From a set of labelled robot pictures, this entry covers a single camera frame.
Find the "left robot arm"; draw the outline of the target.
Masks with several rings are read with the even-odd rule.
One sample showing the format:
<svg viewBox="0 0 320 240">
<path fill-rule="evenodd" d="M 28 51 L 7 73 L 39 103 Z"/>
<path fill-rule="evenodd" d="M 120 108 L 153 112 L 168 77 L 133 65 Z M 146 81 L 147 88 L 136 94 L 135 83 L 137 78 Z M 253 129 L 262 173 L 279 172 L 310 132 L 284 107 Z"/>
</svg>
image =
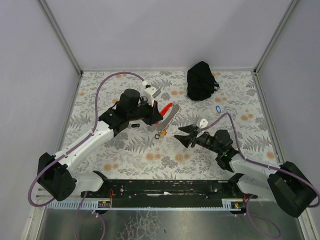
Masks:
<svg viewBox="0 0 320 240">
<path fill-rule="evenodd" d="M 75 169 L 98 147 L 127 129 L 131 121 L 141 120 L 150 126 L 161 121 L 163 116 L 155 100 L 160 92 L 151 85 L 147 85 L 143 93 L 126 89 L 119 101 L 102 113 L 86 134 L 56 154 L 46 152 L 39 158 L 37 182 L 57 201 L 67 199 L 74 190 L 98 191 L 104 183 L 102 176 L 75 174 Z"/>
</svg>

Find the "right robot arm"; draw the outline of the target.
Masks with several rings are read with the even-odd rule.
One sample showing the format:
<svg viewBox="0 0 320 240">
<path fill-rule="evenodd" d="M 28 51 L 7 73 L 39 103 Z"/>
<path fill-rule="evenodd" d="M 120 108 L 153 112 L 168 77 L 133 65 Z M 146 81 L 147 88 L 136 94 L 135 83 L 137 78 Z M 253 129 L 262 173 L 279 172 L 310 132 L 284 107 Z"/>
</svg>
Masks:
<svg viewBox="0 0 320 240">
<path fill-rule="evenodd" d="M 179 130 L 185 135 L 175 135 L 185 148 L 199 145 L 217 154 L 217 164 L 238 178 L 236 184 L 244 194 L 256 195 L 277 203 L 291 217 L 297 218 L 316 199 L 316 191 L 309 180 L 292 162 L 268 165 L 257 160 L 244 160 L 226 129 L 214 135 L 198 133 L 198 127 L 188 125 Z"/>
</svg>

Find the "red-handled metal key organizer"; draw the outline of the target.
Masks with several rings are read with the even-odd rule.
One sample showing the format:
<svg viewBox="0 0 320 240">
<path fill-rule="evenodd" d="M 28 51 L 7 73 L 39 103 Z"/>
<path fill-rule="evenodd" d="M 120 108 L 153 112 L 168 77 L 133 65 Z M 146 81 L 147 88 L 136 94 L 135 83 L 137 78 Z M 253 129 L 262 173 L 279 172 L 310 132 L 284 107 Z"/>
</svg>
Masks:
<svg viewBox="0 0 320 240">
<path fill-rule="evenodd" d="M 178 110 L 180 109 L 180 106 L 176 103 L 169 103 L 168 107 L 165 107 L 165 109 L 168 108 L 169 110 L 169 114 L 167 115 L 167 117 L 159 122 L 157 122 L 155 125 L 155 130 L 157 132 L 157 134 L 160 134 L 163 130 L 166 129 L 167 125 L 170 123 L 170 121 L 174 118 L 174 116 L 178 113 Z"/>
</svg>

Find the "blue key tag with key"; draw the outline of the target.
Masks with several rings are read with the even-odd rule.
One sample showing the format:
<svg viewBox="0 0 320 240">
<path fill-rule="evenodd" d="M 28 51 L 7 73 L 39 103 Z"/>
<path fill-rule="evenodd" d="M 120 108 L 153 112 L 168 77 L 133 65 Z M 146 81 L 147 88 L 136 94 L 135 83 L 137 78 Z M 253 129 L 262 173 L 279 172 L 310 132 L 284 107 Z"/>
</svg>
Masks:
<svg viewBox="0 0 320 240">
<path fill-rule="evenodd" d="M 221 110 L 221 108 L 220 108 L 220 106 L 218 106 L 218 105 L 216 105 L 215 107 L 214 107 L 214 112 L 212 112 L 212 114 L 213 115 L 216 115 L 216 116 L 220 116 L 221 115 L 221 113 L 222 113 L 222 110 Z"/>
</svg>

